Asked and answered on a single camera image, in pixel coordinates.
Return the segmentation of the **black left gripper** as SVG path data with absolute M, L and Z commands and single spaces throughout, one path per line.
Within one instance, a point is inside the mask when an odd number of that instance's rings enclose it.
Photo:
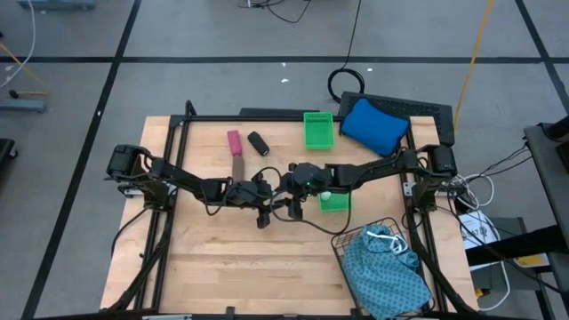
M 270 184 L 262 172 L 252 176 L 252 181 L 239 181 L 231 184 L 226 193 L 226 205 L 239 208 L 258 208 L 257 228 L 264 229 L 270 224 L 271 210 L 263 206 L 273 195 Z

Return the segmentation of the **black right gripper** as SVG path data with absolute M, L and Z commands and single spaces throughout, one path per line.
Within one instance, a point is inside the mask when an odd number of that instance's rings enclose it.
M 288 216 L 292 220 L 302 220 L 304 200 L 297 196 L 317 195 L 317 191 L 325 185 L 325 172 L 323 168 L 311 163 L 290 163 L 288 171 L 284 176 L 285 190 L 295 195 L 288 205 Z

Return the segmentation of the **black bandage roll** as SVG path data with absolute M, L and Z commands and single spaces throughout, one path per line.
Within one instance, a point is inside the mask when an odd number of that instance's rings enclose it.
M 249 133 L 247 139 L 261 156 L 266 156 L 269 153 L 269 146 L 257 132 Z

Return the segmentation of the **green plastic slotted basket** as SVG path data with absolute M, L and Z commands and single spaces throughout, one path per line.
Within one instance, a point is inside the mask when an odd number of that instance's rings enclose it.
M 326 182 L 317 191 L 317 198 L 321 212 L 340 212 L 349 208 L 349 186 L 335 177 L 334 169 L 324 168 Z M 329 200 L 321 199 L 320 194 L 329 191 L 332 193 Z
M 334 146 L 332 113 L 306 112 L 303 123 L 307 149 L 330 149 Z

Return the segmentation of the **pink rectangular block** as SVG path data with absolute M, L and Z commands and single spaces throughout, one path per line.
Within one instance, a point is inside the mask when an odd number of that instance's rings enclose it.
M 240 133 L 237 130 L 228 131 L 228 144 L 232 156 L 241 156 L 243 154 Z

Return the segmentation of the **blue cushion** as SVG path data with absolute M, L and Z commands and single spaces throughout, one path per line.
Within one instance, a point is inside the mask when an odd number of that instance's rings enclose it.
M 358 100 L 341 122 L 340 133 L 379 156 L 392 156 L 399 148 L 410 121 L 391 116 L 373 106 L 369 100 Z

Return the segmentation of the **black keyboard tray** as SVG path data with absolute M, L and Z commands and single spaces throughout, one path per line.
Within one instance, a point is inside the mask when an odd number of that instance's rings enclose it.
M 397 117 L 431 116 L 437 128 L 439 142 L 447 147 L 455 143 L 453 109 L 451 106 L 416 100 L 403 100 L 356 92 L 344 92 L 338 116 L 346 116 L 358 100 L 366 99 L 379 111 Z

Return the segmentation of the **white printed paper sheet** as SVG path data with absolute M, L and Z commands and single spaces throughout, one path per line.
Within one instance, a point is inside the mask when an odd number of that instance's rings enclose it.
M 464 213 L 459 219 L 462 223 L 461 237 L 465 250 L 501 239 L 497 228 L 481 211 Z

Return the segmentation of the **yellow label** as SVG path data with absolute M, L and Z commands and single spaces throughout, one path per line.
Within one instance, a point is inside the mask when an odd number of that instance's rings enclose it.
M 549 258 L 546 253 L 517 257 L 514 261 L 521 268 L 539 268 L 549 266 Z

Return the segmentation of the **grey black side cart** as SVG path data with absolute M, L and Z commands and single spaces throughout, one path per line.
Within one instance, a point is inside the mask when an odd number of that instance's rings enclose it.
M 553 124 L 527 126 L 524 135 L 557 226 L 569 247 L 569 116 Z

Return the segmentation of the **grey floor bar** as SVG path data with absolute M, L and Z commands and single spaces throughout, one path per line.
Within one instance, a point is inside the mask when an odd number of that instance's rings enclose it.
M 46 106 L 41 100 L 0 100 L 0 110 L 44 113 Z
M 39 11 L 89 11 L 94 10 L 97 0 L 16 0 L 22 8 Z

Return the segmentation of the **black floor object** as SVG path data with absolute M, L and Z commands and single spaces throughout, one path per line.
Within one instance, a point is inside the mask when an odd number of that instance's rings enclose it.
M 2 173 L 11 162 L 19 155 L 15 148 L 15 141 L 6 138 L 0 138 L 0 173 Z

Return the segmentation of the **black aluminium table frame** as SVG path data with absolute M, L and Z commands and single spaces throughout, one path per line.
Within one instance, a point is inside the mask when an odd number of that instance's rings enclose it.
M 366 182 L 349 193 L 349 208 L 321 212 L 317 195 L 302 199 L 303 219 L 292 220 L 292 195 L 278 192 L 290 163 L 366 164 L 380 158 L 353 140 L 334 136 L 328 150 L 307 149 L 301 117 L 179 116 L 147 119 L 140 145 L 152 156 L 202 179 L 232 178 L 227 132 L 240 133 L 244 180 L 262 172 L 273 191 L 265 202 L 270 224 L 257 228 L 254 209 L 206 205 L 175 189 L 172 205 L 152 210 L 144 196 L 127 200 L 133 225 L 115 243 L 101 314 L 244 318 L 358 316 L 360 307 L 341 265 L 340 250 L 361 228 L 385 223 L 419 254 L 420 280 L 433 293 L 438 318 L 473 316 L 476 297 L 459 221 L 440 210 L 411 207 L 419 180 L 400 174 Z M 270 148 L 261 156 L 247 136 Z M 418 150 L 440 146 L 432 119 L 415 116 L 402 140 Z

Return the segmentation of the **black side frame beam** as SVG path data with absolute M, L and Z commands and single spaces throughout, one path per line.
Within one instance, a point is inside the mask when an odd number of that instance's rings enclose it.
M 559 226 L 536 229 L 466 250 L 468 264 L 476 266 L 539 253 L 569 253 L 569 246 Z

